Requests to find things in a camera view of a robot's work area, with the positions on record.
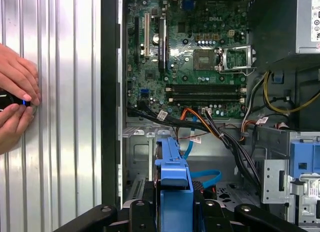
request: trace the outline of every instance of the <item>chip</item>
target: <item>chip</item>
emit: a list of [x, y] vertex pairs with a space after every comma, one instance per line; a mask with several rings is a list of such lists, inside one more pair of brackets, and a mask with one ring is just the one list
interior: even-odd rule
[[158, 9], [156, 9], [156, 8], [151, 9], [151, 15], [152, 16], [157, 16], [158, 15]]
[[179, 22], [178, 23], [178, 33], [185, 33], [186, 32], [186, 23]]
[[193, 51], [193, 69], [213, 71], [215, 68], [215, 51], [213, 49], [197, 49]]
[[154, 69], [147, 69], [145, 71], [145, 80], [154, 81], [156, 79], [156, 71]]

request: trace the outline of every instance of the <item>sticker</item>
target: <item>sticker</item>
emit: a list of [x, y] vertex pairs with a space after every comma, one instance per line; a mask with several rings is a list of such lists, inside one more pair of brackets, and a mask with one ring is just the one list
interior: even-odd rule
[[164, 121], [167, 117], [168, 113], [165, 112], [164, 110], [160, 110], [158, 116], [156, 117], [160, 121]]
[[311, 41], [320, 42], [320, 0], [311, 1]]
[[201, 144], [201, 137], [197, 136], [197, 137], [190, 138], [190, 141]]
[[309, 197], [318, 197], [318, 184], [317, 180], [309, 181]]
[[259, 124], [265, 124], [268, 121], [269, 117], [263, 117]]

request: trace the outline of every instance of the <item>metal bracket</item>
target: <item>metal bracket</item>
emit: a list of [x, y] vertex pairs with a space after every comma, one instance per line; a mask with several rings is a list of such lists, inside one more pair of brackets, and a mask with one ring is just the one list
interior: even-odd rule
[[[232, 68], [229, 68], [227, 64], [228, 51], [239, 51], [239, 50], [245, 50], [245, 55], [246, 55], [245, 65], [234, 66]], [[214, 52], [219, 57], [219, 63], [214, 67], [214, 69], [219, 73], [252, 69], [252, 64], [257, 59], [254, 57], [254, 55], [256, 54], [256, 51], [252, 48], [250, 44], [241, 45], [241, 46], [230, 46], [230, 47], [224, 47], [224, 48], [219, 47], [219, 48], [216, 48]]]

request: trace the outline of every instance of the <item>finger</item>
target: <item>finger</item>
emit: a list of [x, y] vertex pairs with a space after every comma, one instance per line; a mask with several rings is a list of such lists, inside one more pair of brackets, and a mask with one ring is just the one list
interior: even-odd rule
[[19, 88], [11, 79], [0, 73], [0, 87], [24, 101], [31, 101], [31, 96]]
[[18, 62], [9, 61], [9, 64], [12, 67], [14, 67], [16, 70], [20, 71], [27, 78], [27, 80], [30, 82], [31, 86], [33, 87], [33, 89], [36, 93], [38, 93], [40, 91], [36, 79], [32, 76], [32, 74], [25, 67], [23, 67]]
[[4, 125], [4, 123], [12, 117], [15, 112], [19, 109], [19, 105], [14, 103], [7, 106], [3, 111], [0, 112], [0, 127]]
[[38, 70], [37, 67], [34, 63], [32, 63], [31, 61], [25, 59], [25, 58], [21, 58], [18, 57], [16, 59], [22, 66], [24, 66], [31, 74], [34, 78], [38, 78]]
[[21, 116], [24, 114], [26, 107], [20, 105], [19, 109], [11, 116], [2, 126], [2, 129], [10, 134], [15, 134], [19, 125]]
[[17, 86], [19, 86], [21, 89], [26, 91], [29, 96], [31, 96], [31, 102], [33, 104], [35, 104], [36, 106], [40, 104], [37, 93], [30, 84], [29, 80], [22, 73], [8, 64], [0, 66], [0, 69], [3, 75], [15, 82]]
[[32, 107], [27, 107], [19, 121], [18, 127], [16, 128], [16, 133], [19, 136], [22, 135], [33, 119], [33, 109]]

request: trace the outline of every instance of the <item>blue plastic bracket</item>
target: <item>blue plastic bracket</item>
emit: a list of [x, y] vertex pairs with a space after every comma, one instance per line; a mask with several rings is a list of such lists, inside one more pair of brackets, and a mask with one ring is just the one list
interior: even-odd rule
[[175, 139], [162, 138], [157, 143], [162, 146], [162, 159], [155, 161], [161, 171], [161, 232], [192, 232], [194, 189], [189, 166]]

